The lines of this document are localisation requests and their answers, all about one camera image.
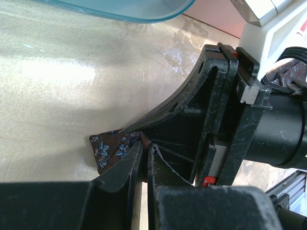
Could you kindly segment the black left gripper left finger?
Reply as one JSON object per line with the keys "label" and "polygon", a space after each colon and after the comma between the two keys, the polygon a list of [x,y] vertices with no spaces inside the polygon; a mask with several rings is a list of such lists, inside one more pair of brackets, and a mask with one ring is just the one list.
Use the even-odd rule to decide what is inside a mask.
{"label": "black left gripper left finger", "polygon": [[137,230],[143,145],[92,181],[0,185],[3,230]]}

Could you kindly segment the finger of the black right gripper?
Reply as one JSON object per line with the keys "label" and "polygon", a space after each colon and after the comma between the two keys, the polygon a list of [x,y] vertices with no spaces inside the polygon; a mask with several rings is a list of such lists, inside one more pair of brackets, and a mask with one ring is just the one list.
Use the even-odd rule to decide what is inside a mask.
{"label": "finger of the black right gripper", "polygon": [[230,63],[230,46],[205,45],[197,63],[183,84],[165,101],[121,130],[122,133],[143,131],[150,134],[153,128],[163,129],[167,123],[181,115],[206,119],[218,105]]}
{"label": "finger of the black right gripper", "polygon": [[147,115],[143,131],[175,172],[190,183],[202,184],[215,116],[214,106],[160,105]]}

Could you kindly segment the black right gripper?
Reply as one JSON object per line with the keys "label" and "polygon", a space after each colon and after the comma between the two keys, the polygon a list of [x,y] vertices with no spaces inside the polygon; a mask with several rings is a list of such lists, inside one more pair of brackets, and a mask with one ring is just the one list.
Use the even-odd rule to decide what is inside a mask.
{"label": "black right gripper", "polygon": [[243,160],[306,169],[307,85],[257,80],[258,69],[240,47],[204,46],[191,106],[202,132],[196,186],[232,185]]}

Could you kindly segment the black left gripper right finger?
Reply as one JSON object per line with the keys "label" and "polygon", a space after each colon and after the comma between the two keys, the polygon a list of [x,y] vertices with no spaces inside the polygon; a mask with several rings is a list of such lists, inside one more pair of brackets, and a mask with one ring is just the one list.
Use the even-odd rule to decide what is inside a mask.
{"label": "black left gripper right finger", "polygon": [[151,230],[279,230],[269,197],[252,186],[194,187],[162,157],[148,152],[148,220]]}

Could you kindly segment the brown floral necktie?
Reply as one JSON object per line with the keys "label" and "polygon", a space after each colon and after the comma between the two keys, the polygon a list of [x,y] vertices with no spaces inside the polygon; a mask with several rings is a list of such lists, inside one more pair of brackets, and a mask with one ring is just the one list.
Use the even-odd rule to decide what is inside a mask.
{"label": "brown floral necktie", "polygon": [[142,155],[147,156],[151,144],[142,131],[115,130],[89,137],[99,176],[93,181],[102,186],[109,182],[123,184],[129,178],[133,166],[140,170],[141,181],[147,183]]}

